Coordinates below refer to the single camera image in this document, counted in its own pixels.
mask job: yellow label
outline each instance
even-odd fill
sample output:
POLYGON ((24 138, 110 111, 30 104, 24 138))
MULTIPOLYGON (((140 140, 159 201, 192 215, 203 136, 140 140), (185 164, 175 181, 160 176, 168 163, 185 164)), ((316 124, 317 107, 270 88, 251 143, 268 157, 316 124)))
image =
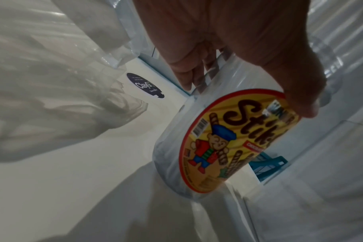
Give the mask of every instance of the yellow label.
POLYGON ((179 155, 183 180, 198 193, 215 190, 299 120, 281 92, 250 89, 221 97, 184 137, 179 155))

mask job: clear plastic bag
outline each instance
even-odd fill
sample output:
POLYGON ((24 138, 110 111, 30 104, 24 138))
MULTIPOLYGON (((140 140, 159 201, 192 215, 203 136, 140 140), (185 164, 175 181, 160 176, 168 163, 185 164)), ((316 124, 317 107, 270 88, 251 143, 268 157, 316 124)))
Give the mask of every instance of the clear plastic bag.
POLYGON ((117 81, 120 64, 50 1, 0 1, 0 162, 94 138, 143 113, 147 104, 117 81))

